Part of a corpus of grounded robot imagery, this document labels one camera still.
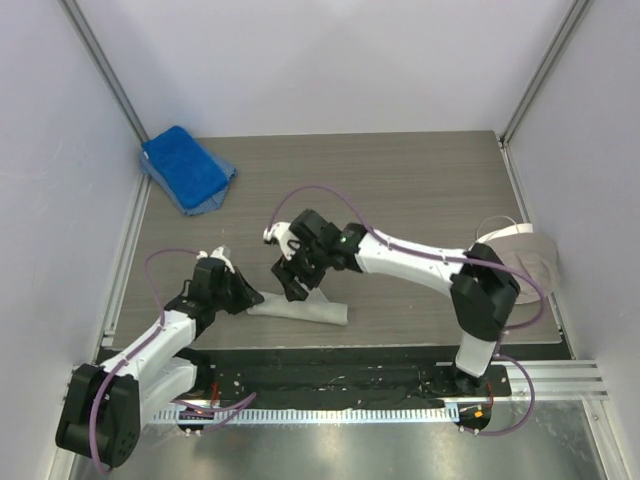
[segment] wooden table surface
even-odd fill
[[[223,207],[183,216],[153,185],[138,240],[114,347],[123,348],[157,318],[143,275],[144,259],[167,247],[231,248],[231,258],[254,288],[282,289],[270,272],[277,247],[262,243],[274,207],[290,190],[310,183],[346,193],[376,228],[432,246],[467,248],[477,226],[493,215],[520,218],[502,156],[492,132],[385,133],[201,139],[205,148],[238,169]],[[350,211],[324,192],[302,192],[282,210],[291,221],[313,208],[342,228]],[[499,220],[486,228],[500,228]],[[174,253],[157,257],[151,274],[163,301],[191,278],[194,259]],[[349,325],[220,313],[196,348],[278,348],[374,345],[455,345],[460,341],[451,301],[425,287],[382,275],[330,272],[321,286],[335,302],[349,305]],[[537,304],[517,306],[521,322]],[[508,343],[559,342],[550,312]]]

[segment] blue cloth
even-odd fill
[[[233,165],[211,155],[181,127],[172,127],[142,144],[140,164],[186,215],[198,215],[222,206]]]

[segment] white wall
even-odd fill
[[[151,136],[502,131],[571,0],[81,0]]]
[[[640,5],[593,3],[512,150],[558,243],[570,339],[597,360],[640,478]]]
[[[58,2],[0,6],[3,479],[44,478],[139,180],[136,139]]]

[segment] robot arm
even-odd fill
[[[466,256],[501,263],[486,245],[475,244],[467,251],[441,249],[376,233],[386,243],[363,225],[351,223],[340,230],[315,211],[305,210],[291,223],[274,224],[264,232],[264,241],[278,244],[282,251],[272,272],[290,301],[304,300],[308,289],[320,285],[329,268],[392,275],[448,296],[463,330],[455,360],[460,380],[480,383],[520,292],[518,283],[508,273],[444,261]],[[403,253],[389,244],[442,260]]]
[[[158,319],[127,349],[101,365],[84,364],[74,371],[56,432],[57,445],[91,456],[93,399],[104,378],[125,360],[102,399],[96,426],[101,460],[112,467],[122,465],[155,413],[176,397],[211,385],[213,372],[206,356],[185,347],[213,323],[217,312],[237,314],[263,301],[229,261],[225,247],[211,255],[201,252],[193,278],[164,307],[164,322]],[[154,340],[141,348],[157,330]]]

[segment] white cable carrier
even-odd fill
[[[209,425],[226,419],[233,412],[217,413],[214,419],[181,419],[184,407],[169,405],[153,416],[151,424]],[[244,410],[229,425],[301,425],[358,423],[441,423],[459,420],[458,405],[412,410]]]

